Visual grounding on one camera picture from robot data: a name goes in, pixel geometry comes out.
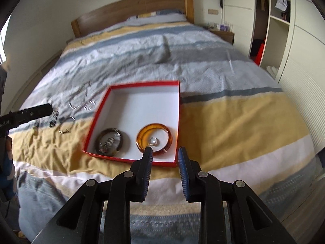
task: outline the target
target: bedside table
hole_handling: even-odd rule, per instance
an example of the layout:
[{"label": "bedside table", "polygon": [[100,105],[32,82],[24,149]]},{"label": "bedside table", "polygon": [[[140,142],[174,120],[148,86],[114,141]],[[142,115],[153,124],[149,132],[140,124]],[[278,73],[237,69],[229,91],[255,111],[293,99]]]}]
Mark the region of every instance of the bedside table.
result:
[{"label": "bedside table", "polygon": [[234,44],[235,34],[233,32],[220,31],[217,29],[209,29],[209,31],[222,38],[224,41],[227,41],[232,45]]}]

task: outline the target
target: dark brown bangle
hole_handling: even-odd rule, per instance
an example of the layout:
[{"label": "dark brown bangle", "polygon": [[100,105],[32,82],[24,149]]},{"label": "dark brown bangle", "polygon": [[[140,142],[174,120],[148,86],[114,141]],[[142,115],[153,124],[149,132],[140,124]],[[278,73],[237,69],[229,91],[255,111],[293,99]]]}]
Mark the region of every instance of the dark brown bangle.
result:
[{"label": "dark brown bangle", "polygon": [[[102,153],[102,152],[100,151],[100,144],[101,144],[101,143],[100,143],[100,140],[103,138],[103,136],[105,136],[106,134],[111,133],[111,132],[115,132],[115,133],[118,134],[118,136],[120,137],[120,142],[119,142],[119,144],[118,144],[116,150],[113,151],[113,153],[111,153],[111,154],[105,154],[105,153]],[[115,155],[120,151],[120,149],[121,149],[121,147],[122,147],[122,144],[123,144],[123,136],[122,136],[121,132],[120,132],[118,129],[109,128],[109,129],[105,129],[105,130],[103,130],[103,131],[100,132],[100,134],[97,136],[97,138],[96,138],[96,140],[95,140],[95,150],[96,150],[96,152],[97,152],[99,155],[101,155],[101,156],[113,157],[113,156],[115,156]]]},{"label": "dark brown bangle", "polygon": [[161,150],[158,150],[158,151],[154,151],[153,152],[153,156],[158,156],[158,155],[161,155],[161,154],[164,154],[167,152],[167,150],[169,150],[170,146],[172,145],[173,143],[173,136],[172,134],[170,133],[169,129],[163,125],[163,124],[158,124],[158,123],[154,123],[154,124],[149,124],[149,125],[146,125],[144,128],[142,128],[138,135],[137,135],[137,139],[136,139],[136,144],[137,144],[137,147],[139,149],[139,151],[141,151],[142,153],[144,153],[144,149],[146,148],[146,146],[144,147],[142,145],[142,139],[143,139],[143,136],[149,131],[149,130],[152,130],[152,129],[162,129],[164,130],[167,134],[168,134],[168,141],[167,141],[167,144],[161,149]]}]

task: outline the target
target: screw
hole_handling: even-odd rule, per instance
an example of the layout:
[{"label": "screw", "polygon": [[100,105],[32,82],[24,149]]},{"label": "screw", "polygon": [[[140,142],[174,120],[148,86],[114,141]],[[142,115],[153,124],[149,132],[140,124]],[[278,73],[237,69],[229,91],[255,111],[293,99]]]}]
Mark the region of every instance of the screw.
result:
[{"label": "screw", "polygon": [[241,181],[241,180],[238,180],[237,182],[236,182],[236,185],[238,186],[238,187],[245,187],[245,182],[244,181]]},{"label": "screw", "polygon": [[201,178],[205,178],[205,177],[208,176],[208,173],[205,172],[205,171],[199,171],[199,172],[198,172],[198,176],[201,177]]},{"label": "screw", "polygon": [[133,176],[133,172],[131,172],[130,170],[128,170],[123,175],[124,175],[125,178],[131,178]]},{"label": "screw", "polygon": [[90,179],[90,180],[86,181],[86,185],[87,185],[88,187],[92,187],[92,186],[94,186],[95,184],[96,184],[96,181],[95,181],[94,179]]}]

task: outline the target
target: white wall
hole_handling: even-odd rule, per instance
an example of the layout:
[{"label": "white wall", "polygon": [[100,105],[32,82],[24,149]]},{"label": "white wall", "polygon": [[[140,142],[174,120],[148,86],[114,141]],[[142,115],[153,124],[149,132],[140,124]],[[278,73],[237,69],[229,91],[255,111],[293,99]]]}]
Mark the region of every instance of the white wall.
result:
[{"label": "white wall", "polygon": [[[10,66],[1,111],[28,78],[72,38],[70,22],[118,0],[21,0],[9,21],[4,50]],[[221,22],[220,0],[194,0],[195,23]],[[208,9],[219,15],[208,15]]]}]

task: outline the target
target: striped duvet cover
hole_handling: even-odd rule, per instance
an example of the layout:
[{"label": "striped duvet cover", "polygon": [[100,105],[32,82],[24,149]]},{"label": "striped duvet cover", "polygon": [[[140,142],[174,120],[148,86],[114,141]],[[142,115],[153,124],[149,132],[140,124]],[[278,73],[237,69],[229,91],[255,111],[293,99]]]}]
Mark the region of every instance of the striped duvet cover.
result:
[{"label": "striped duvet cover", "polygon": [[[178,145],[219,180],[246,183],[279,219],[306,198],[315,154],[295,106],[262,69],[232,45],[187,22],[127,24],[71,42],[23,108],[51,103],[49,118],[11,132],[21,205],[32,240],[88,179],[103,182],[130,165],[93,158],[82,144],[109,85],[179,80]],[[60,134],[59,129],[72,128]],[[146,201],[131,203],[133,243],[195,243],[199,204],[188,204],[178,168],[153,167]]]}]

